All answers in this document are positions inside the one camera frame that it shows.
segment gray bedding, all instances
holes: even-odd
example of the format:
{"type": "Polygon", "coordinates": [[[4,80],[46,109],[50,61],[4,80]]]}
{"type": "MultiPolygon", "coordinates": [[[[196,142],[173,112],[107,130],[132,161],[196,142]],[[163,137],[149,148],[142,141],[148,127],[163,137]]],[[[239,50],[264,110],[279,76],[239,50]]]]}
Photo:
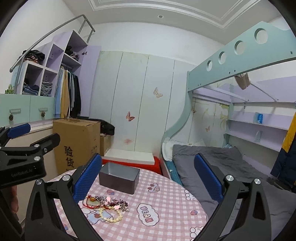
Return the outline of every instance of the gray bedding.
{"type": "MultiPolygon", "coordinates": [[[[201,203],[204,211],[211,217],[218,203],[208,194],[203,182],[194,168],[194,156],[202,153],[211,165],[217,166],[223,174],[233,175],[239,181],[261,180],[271,215],[272,240],[286,225],[296,209],[296,194],[280,190],[267,182],[268,176],[259,172],[242,159],[237,148],[216,148],[196,146],[173,146],[173,161],[180,175],[181,181],[192,195],[201,203]]],[[[229,233],[238,213],[241,200],[237,200],[231,217],[222,233],[229,233]]]]}

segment drawer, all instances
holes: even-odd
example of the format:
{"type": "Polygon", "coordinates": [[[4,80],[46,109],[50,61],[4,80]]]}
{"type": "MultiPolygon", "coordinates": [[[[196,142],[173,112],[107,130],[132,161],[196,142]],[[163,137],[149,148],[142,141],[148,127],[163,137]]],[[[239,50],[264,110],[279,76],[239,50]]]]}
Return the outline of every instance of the drawer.
{"type": "Polygon", "coordinates": [[[30,121],[29,95],[0,94],[0,126],[11,126],[30,121]]]}
{"type": "Polygon", "coordinates": [[[54,97],[31,96],[30,122],[53,119],[54,97]]]}

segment metal screw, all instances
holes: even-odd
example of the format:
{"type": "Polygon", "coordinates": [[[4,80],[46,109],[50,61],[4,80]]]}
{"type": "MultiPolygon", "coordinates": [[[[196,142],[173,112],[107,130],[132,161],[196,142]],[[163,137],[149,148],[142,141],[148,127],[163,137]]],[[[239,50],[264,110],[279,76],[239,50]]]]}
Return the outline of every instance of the metal screw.
{"type": "Polygon", "coordinates": [[[259,184],[261,184],[261,181],[260,181],[258,178],[256,178],[256,179],[254,180],[254,183],[256,183],[257,185],[259,185],[259,184]]]}
{"type": "Polygon", "coordinates": [[[231,176],[231,175],[227,175],[226,180],[229,181],[229,182],[232,182],[234,180],[234,177],[231,176]]]}
{"type": "Polygon", "coordinates": [[[63,181],[69,181],[70,180],[70,175],[65,175],[62,177],[63,181]]]}
{"type": "Polygon", "coordinates": [[[37,179],[35,182],[37,185],[40,185],[42,183],[42,179],[37,179]]]}

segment circular hole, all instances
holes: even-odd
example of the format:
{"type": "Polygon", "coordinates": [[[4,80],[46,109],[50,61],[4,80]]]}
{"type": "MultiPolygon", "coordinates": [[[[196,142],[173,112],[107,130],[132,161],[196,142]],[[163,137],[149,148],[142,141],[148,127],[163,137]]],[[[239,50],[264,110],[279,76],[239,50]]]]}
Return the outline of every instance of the circular hole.
{"type": "Polygon", "coordinates": [[[237,55],[241,55],[246,49],[246,45],[243,41],[237,41],[234,45],[234,51],[237,55]]]}
{"type": "Polygon", "coordinates": [[[259,44],[265,44],[268,39],[268,34],[265,29],[259,28],[255,31],[255,39],[259,44]]]}
{"type": "Polygon", "coordinates": [[[213,62],[211,60],[208,61],[207,63],[207,71],[210,71],[213,67],[213,62]]]}
{"type": "Polygon", "coordinates": [[[219,63],[220,64],[224,64],[225,61],[226,61],[226,57],[227,57],[226,53],[225,52],[221,52],[219,54],[219,63]]]}

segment pink checkered bedsheet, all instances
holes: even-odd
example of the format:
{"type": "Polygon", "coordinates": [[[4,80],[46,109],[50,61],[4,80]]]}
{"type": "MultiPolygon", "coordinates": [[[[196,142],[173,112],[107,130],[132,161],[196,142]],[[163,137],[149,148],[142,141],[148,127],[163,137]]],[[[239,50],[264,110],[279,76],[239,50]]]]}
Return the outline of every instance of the pink checkered bedsheet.
{"type": "MultiPolygon", "coordinates": [[[[53,179],[59,180],[63,175],[53,179]]],[[[207,215],[199,201],[174,181],[148,170],[140,170],[140,179],[134,195],[110,190],[101,186],[99,176],[89,190],[92,196],[114,196],[128,202],[129,212],[123,212],[123,219],[107,223],[99,212],[79,206],[104,241],[191,241],[205,226],[207,215]]],[[[55,200],[60,218],[67,233],[75,236],[59,200],[55,200]]],[[[104,211],[104,217],[117,218],[117,213],[104,211]]]]}

